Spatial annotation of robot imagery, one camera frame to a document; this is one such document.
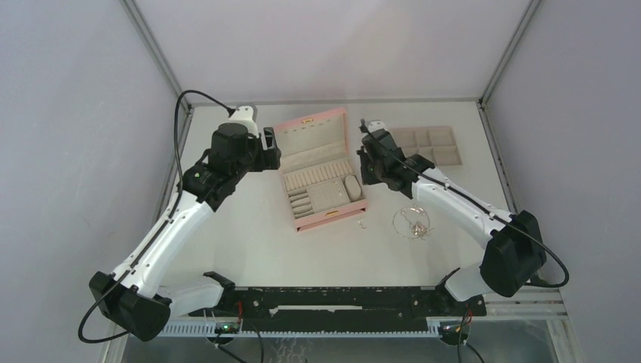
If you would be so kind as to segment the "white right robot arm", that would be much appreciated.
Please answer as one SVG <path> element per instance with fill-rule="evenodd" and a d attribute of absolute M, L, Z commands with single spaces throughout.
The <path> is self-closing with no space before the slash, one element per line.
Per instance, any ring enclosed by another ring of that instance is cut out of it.
<path fill-rule="evenodd" d="M 437 304 L 455 315 L 474 296 L 494 292 L 514 296 L 546 263 L 537 218 L 486 203 L 452 182 L 419 154 L 405 156 L 382 123 L 360 126 L 357 154 L 366 185 L 384 184 L 417 206 L 430 207 L 462 228 L 483 249 L 480 262 L 454 269 L 437 288 Z"/>

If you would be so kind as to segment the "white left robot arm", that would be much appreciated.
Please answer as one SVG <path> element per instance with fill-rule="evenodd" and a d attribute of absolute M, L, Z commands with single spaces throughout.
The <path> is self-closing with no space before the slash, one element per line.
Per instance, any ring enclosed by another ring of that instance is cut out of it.
<path fill-rule="evenodd" d="M 183 284 L 162 280 L 187 240 L 240 180 L 249 172 L 279 169 L 280 155 L 273 128 L 257 133 L 249 123 L 221 124 L 211 147 L 183 174 L 174 206 L 111 273 L 98 271 L 91 278 L 92 308 L 144 342 L 158 336 L 171 318 L 208 308 L 218 315 L 231 313 L 237 297 L 214 272 Z"/>

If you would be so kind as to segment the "pink jewelry box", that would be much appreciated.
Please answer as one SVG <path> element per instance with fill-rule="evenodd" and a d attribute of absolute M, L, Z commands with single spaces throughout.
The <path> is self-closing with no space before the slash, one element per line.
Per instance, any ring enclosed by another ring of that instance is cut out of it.
<path fill-rule="evenodd" d="M 279 173 L 297 231 L 365 213 L 368 201 L 349 153 L 347 111 L 324 111 L 274 127 L 281 150 Z M 354 175 L 362 188 L 351 202 L 345 177 Z"/>

